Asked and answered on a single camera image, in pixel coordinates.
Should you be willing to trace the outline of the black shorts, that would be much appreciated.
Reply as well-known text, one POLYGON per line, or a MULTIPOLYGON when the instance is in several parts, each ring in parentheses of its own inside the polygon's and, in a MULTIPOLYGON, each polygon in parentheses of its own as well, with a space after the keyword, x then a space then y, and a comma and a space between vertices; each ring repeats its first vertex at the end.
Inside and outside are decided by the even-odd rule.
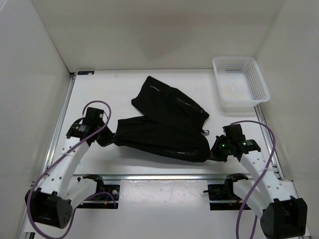
POLYGON ((142 115, 118 120, 115 145, 188 162, 209 158, 209 113, 182 91, 148 76, 131 104, 142 115))

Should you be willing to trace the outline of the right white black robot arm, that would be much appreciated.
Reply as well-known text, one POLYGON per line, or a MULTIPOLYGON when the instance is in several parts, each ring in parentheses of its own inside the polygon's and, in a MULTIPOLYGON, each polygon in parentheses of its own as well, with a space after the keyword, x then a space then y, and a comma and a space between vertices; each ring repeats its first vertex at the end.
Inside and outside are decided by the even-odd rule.
POLYGON ((305 235, 308 207, 302 198, 295 198, 276 177, 266 162, 261 148, 254 140, 242 136, 221 135, 211 149, 216 161, 236 157, 253 179, 243 174, 227 176, 224 194, 229 199, 239 197, 242 205, 236 220, 236 237, 239 237, 240 220, 245 207, 255 213, 263 234, 268 239, 289 239, 305 235))

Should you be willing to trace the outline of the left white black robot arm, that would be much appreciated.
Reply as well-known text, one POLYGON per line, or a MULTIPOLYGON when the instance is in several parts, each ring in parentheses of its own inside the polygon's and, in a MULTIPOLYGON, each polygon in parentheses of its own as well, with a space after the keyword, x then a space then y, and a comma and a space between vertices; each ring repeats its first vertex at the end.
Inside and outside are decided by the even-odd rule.
POLYGON ((66 135, 60 157, 34 182, 25 196, 27 216, 32 226, 37 223, 63 229, 73 222, 75 210, 84 201, 113 198, 105 191, 103 178, 85 174, 74 186, 71 179, 91 144, 109 144, 113 133, 102 119, 76 120, 66 135))

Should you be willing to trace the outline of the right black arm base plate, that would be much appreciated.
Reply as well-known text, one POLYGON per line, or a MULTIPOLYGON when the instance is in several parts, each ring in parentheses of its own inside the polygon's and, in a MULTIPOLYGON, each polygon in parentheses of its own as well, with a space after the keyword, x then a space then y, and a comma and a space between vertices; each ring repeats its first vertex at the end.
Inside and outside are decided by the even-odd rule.
POLYGON ((224 184, 208 184, 203 191, 209 197, 210 211, 238 211, 242 205, 242 199, 231 196, 224 184))

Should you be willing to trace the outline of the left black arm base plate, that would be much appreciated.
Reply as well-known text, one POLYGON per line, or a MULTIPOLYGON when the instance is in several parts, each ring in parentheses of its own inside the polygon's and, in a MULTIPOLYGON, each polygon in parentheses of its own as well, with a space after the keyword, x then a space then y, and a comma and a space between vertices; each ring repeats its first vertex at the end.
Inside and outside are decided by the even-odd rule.
POLYGON ((98 191, 99 195, 81 203, 79 209, 118 209, 120 184, 104 184, 98 191))

